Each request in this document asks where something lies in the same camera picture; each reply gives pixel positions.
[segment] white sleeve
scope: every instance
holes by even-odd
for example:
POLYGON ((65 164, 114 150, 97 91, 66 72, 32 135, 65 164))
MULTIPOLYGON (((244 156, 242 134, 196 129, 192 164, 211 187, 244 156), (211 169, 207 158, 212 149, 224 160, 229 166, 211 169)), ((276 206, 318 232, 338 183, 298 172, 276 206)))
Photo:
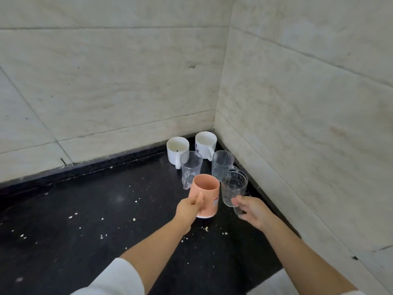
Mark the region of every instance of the white sleeve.
POLYGON ((352 292, 344 293, 341 295, 364 295, 364 293, 360 292, 360 291, 352 291, 352 292))
POLYGON ((72 295, 145 295, 143 282, 135 268, 126 260, 116 258, 90 284, 72 295))

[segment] wall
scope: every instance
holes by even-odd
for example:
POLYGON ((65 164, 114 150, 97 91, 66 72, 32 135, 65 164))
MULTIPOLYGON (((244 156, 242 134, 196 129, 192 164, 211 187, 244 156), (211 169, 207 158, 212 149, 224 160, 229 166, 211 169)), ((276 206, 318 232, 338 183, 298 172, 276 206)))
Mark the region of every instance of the wall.
POLYGON ((234 0, 214 124, 303 239, 368 294, 393 294, 392 10, 234 0))
POLYGON ((232 0, 0 0, 0 182, 212 128, 232 0))

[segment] white mug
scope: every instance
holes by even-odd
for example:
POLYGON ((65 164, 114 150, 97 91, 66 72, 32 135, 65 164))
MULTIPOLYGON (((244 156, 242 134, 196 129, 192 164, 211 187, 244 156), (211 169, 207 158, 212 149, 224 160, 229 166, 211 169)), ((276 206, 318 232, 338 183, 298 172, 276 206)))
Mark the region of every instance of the white mug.
POLYGON ((195 136, 195 151, 198 152, 202 158, 212 160, 214 151, 216 149, 217 137, 214 133, 209 131, 201 131, 195 136))
POLYGON ((177 169, 180 169, 180 156, 190 151, 190 143, 187 139, 176 136, 167 142, 167 151, 169 162, 176 166, 177 169))

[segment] person's right arm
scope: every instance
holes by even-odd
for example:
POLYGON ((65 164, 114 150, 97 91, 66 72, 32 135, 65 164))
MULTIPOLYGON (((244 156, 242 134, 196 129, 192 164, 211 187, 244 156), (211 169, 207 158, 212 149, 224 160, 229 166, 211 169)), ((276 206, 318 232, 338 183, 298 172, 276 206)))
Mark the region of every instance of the person's right arm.
POLYGON ((245 214, 239 218, 261 230, 282 263, 300 295, 338 295, 356 291, 335 268, 296 236, 262 200, 237 196, 235 206, 243 205, 245 214))

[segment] transparent cup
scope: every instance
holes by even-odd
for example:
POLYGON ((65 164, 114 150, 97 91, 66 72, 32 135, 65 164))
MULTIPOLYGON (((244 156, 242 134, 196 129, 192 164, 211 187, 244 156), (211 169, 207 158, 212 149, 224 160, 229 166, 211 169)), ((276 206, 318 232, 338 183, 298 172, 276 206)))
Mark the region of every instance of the transparent cup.
MULTIPOLYGON (((238 168, 230 169, 221 182, 221 193, 224 204, 229 207, 234 207, 232 198, 236 198, 237 195, 244 195, 247 184, 248 177, 243 171, 238 168)), ((237 209, 235 209, 236 214, 240 214, 240 210, 241 207, 237 207, 237 209)))
POLYGON ((203 158, 195 151, 183 153, 180 157, 182 165, 182 183, 184 189, 189 189, 193 183, 194 177, 200 174, 203 158))
POLYGON ((225 150, 216 151, 211 163, 211 174, 216 177, 218 181, 222 182, 230 169, 237 169, 237 167, 233 165, 234 161, 235 157, 232 153, 225 150))

